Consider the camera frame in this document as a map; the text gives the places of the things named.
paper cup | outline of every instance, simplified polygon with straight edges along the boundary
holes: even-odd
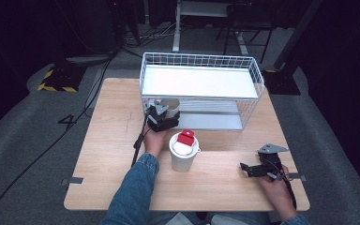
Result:
[[[192,150],[190,152],[177,152],[174,144],[177,141],[179,133],[174,134],[169,140],[169,148],[171,149],[172,156],[172,167],[177,172],[187,172],[191,168],[192,161],[194,160],[197,153],[201,152],[200,144],[197,138],[194,136],[194,144],[192,144]]]
[[[177,98],[164,98],[160,101],[160,104],[169,106],[165,118],[172,118],[179,112],[180,101]]]

black cable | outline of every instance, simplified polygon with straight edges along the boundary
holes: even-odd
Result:
[[[134,56],[137,56],[137,57],[143,59],[143,57],[142,57],[141,55],[139,55],[139,54],[137,54],[137,53],[135,53],[135,52],[132,52],[132,51],[130,51],[130,50],[124,48],[124,47],[122,47],[122,50],[123,50],[125,53],[131,54],[131,55],[134,55]]]
[[[111,59],[108,61],[108,63],[106,65],[104,65],[104,69],[103,69],[103,73],[105,73],[108,65],[111,63],[111,61],[113,60],[113,57],[111,57]],[[89,102],[89,104],[87,105],[86,108],[83,109],[83,111],[80,113],[80,115],[78,115],[78,117],[75,119],[75,121],[72,124],[69,124],[69,127],[66,129],[66,131],[64,131],[45,151],[43,151],[36,159],[34,159],[34,161],[32,161],[11,183],[10,185],[7,186],[7,188],[5,189],[5,191],[0,195],[0,202],[1,200],[4,198],[4,196],[6,195],[6,193],[11,189],[11,187],[13,187],[14,184],[16,184],[16,182],[32,167],[35,165],[35,163],[37,163],[46,153],[48,153],[68,132],[69,130],[78,122],[78,120],[86,113],[86,110],[92,105],[92,102],[94,101],[94,99],[96,98],[97,94],[95,94],[93,96],[93,99]]]
[[[84,102],[84,106],[83,108],[86,110],[88,107],[86,105],[87,103],[87,99],[89,99],[90,95],[92,94],[93,90],[95,89],[96,87],[96,84],[98,84],[98,87],[97,87],[97,90],[96,90],[96,93],[95,95],[93,96],[92,100],[90,102],[93,102],[94,99],[96,98],[96,96],[98,95],[98,90],[101,88],[101,85],[102,85],[102,81],[104,80],[104,75],[105,75],[105,71],[108,67],[108,65],[111,63],[112,60],[110,60],[109,62],[107,62],[101,69],[101,72],[100,72],[100,77],[97,79],[97,81],[93,84],[92,86],[92,89],[90,90],[89,94],[87,95],[87,98],[86,98],[86,101]],[[91,115],[88,115],[87,112],[84,113],[87,117],[91,118],[92,116]]]
[[[168,36],[174,35],[174,33],[172,34],[168,34],[168,35],[164,35],[164,33],[166,31],[170,31],[173,30],[175,28],[175,23],[171,24],[170,26],[166,27],[166,28],[162,28],[159,31],[157,29],[155,29],[155,31],[151,34],[148,34],[148,32],[150,31],[150,29],[148,29],[147,32],[145,32],[143,35],[141,35],[141,43],[140,44],[135,44],[135,43],[128,43],[128,40],[130,38],[124,38],[124,46],[128,47],[128,48],[138,48],[138,47],[145,47],[148,44],[150,44],[152,41],[154,40],[162,40]]]
[[[290,181],[292,181],[292,179],[288,179],[286,177],[287,174],[285,174],[285,172],[283,172],[282,167],[279,169],[272,161],[267,160],[267,159],[265,161],[270,163],[272,166],[274,166],[277,169],[277,173],[279,173],[279,175],[282,176],[283,181],[285,182],[285,185],[286,185],[286,189],[288,189],[288,192],[291,195],[293,207],[294,207],[294,209],[297,209],[296,197],[294,196],[294,192],[293,192],[292,185],[290,182]]]
[[[131,162],[131,166],[133,166],[136,163],[137,160],[137,156],[139,155],[139,151],[140,151],[140,147],[142,146],[143,140],[144,140],[144,136],[145,134],[148,133],[148,131],[150,131],[150,129],[147,130],[147,132],[145,132],[144,134],[144,130],[145,130],[145,125],[147,124],[147,120],[148,120],[148,115],[150,114],[149,110],[147,110],[147,112],[144,114],[144,121],[142,123],[142,131],[139,134],[139,138],[136,140],[136,142],[133,144],[133,147],[135,149],[134,151],[134,155],[133,155],[133,160]]]

white shelf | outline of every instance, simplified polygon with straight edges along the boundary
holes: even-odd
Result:
[[[147,65],[142,96],[258,99],[247,68]]]
[[[174,129],[242,130],[239,115],[180,113],[179,126]]]

wooden table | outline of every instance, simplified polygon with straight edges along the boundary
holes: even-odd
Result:
[[[143,125],[139,80],[104,81],[86,133],[64,205],[70,210],[106,210],[130,169],[133,144]],[[194,130],[202,151],[188,172],[175,172],[169,146],[159,156],[151,210],[271,211],[255,178],[239,163],[259,165],[257,150],[266,143],[287,146],[271,100],[264,92],[243,131]],[[166,142],[178,130],[170,130]],[[290,152],[279,153],[291,173],[297,172]],[[300,180],[291,181],[298,210],[309,209]]]

hand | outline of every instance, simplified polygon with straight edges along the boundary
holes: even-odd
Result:
[[[282,165],[285,174],[289,174],[289,170],[286,166]],[[292,218],[297,215],[296,210],[293,207],[291,195],[289,194],[286,184],[283,180],[274,180],[273,182],[267,181],[266,177],[256,178],[264,189],[265,195],[274,208],[279,213],[282,221]]]
[[[162,150],[163,144],[165,142],[165,131],[155,132],[150,129],[149,126],[145,128],[147,131],[144,134],[144,147],[145,153],[153,155],[155,158],[158,158],[160,151]]]

